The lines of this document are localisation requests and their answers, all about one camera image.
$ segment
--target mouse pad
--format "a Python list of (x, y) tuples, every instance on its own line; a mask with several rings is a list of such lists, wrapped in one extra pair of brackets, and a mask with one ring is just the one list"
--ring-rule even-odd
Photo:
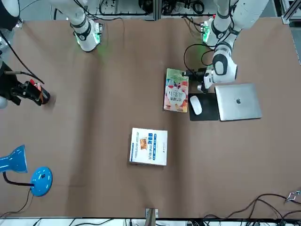
[[(190, 103), (190, 97), (196, 95), (202, 106), (202, 113), (196, 115)], [(218, 105), (215, 93), (189, 93), (189, 116), (190, 121), (218, 121)]]

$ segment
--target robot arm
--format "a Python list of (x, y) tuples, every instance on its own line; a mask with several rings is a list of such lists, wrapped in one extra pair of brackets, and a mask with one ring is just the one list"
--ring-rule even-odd
[(85, 52), (95, 49), (100, 43), (103, 25), (87, 18), (83, 8), (78, 5), (86, 5), (87, 0), (49, 0), (49, 2), (68, 17), (80, 47)]
[[(87, 3), (87, 0), (49, 0), (49, 2), (68, 17), (78, 44), (84, 51), (92, 51), (100, 43), (102, 24), (88, 19), (81, 7)], [(14, 29), (19, 20), (19, 1), (0, 0), (0, 44), (1, 42), (4, 44), (2, 46), (7, 45), (11, 48), (6, 35)], [(37, 105), (43, 105), (49, 101), (50, 94), (39, 83), (30, 80), (23, 84), (18, 81), (16, 74), (20, 73), (38, 79), (29, 69), (28, 71), (30, 73), (14, 72), (0, 57), (0, 109), (7, 106), (8, 100), (20, 105), (19, 97), (28, 98)]]
[[(236, 79), (238, 66), (231, 58), (234, 42), (241, 30), (251, 28), (258, 20), (268, 1), (238, 0), (231, 5), (231, 0), (215, 0), (218, 13), (215, 19), (207, 22), (207, 33), (203, 35), (207, 45), (215, 46), (212, 66), (207, 67), (204, 75), (205, 89), (213, 83), (233, 82)], [(229, 5), (228, 10), (225, 10), (225, 5)]]

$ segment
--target laptop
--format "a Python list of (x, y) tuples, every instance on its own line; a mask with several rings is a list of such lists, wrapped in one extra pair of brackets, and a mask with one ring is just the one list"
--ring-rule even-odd
[(261, 109), (253, 83), (216, 86), (221, 121), (261, 118)]

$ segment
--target book cover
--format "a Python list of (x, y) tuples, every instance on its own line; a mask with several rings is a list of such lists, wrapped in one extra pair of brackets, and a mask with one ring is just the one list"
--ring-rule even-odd
[(129, 161), (166, 166), (167, 131), (133, 128)]
[(168, 68), (166, 73), (164, 110), (187, 112), (188, 77), (180, 70)]

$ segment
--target brown table surface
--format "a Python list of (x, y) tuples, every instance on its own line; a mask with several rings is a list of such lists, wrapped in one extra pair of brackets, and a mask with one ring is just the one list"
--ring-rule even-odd
[[(26, 22), (15, 50), (57, 98), (52, 110), (22, 100), (0, 111), (0, 155), (21, 144), (27, 151), (29, 173), (9, 178), (28, 182), (43, 165), (53, 172), (49, 193), (21, 216), (143, 218), (153, 207), (162, 218), (224, 217), (262, 193), (300, 188), (301, 68), (289, 27), (260, 18), (236, 41), (237, 82), (256, 84), (260, 120), (192, 122), (162, 110), (166, 69), (184, 70), (184, 50), (196, 42), (183, 19), (116, 20), (85, 53), (67, 21)], [(200, 51), (188, 51), (189, 67), (201, 66)], [(128, 163), (132, 127), (168, 130), (167, 166)], [(19, 209), (28, 188), (3, 179), (0, 187), (0, 211)], [(298, 208), (264, 199), (282, 213)], [(253, 218), (274, 217), (258, 203)]]

